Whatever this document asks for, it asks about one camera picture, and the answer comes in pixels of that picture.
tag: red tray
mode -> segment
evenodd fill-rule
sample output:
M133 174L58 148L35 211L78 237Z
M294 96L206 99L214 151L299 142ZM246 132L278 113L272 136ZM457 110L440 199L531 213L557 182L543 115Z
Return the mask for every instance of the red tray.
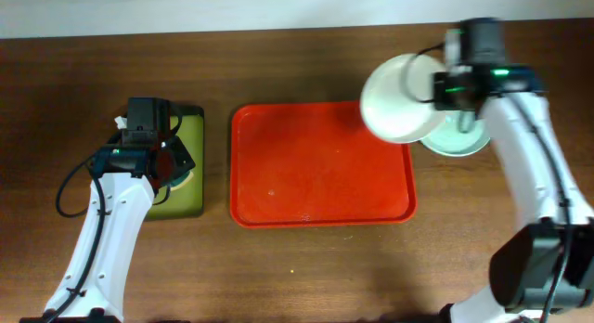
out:
M249 105L233 117L231 215L248 228L402 223L417 197L407 145L356 101Z

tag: green plate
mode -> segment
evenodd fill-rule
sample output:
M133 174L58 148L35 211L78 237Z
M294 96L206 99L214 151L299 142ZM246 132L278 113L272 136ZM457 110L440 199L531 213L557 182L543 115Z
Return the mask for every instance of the green plate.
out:
M184 121L177 135L184 142L187 151L196 163L191 171L193 176L187 183L176 190L172 190L169 199L164 203L153 206L147 213L145 220L166 220L184 217L197 217L203 212L203 171L204 171L204 116L201 108L184 107ZM177 124L177 118L171 118L171 126ZM165 197L165 187L159 190L155 202Z

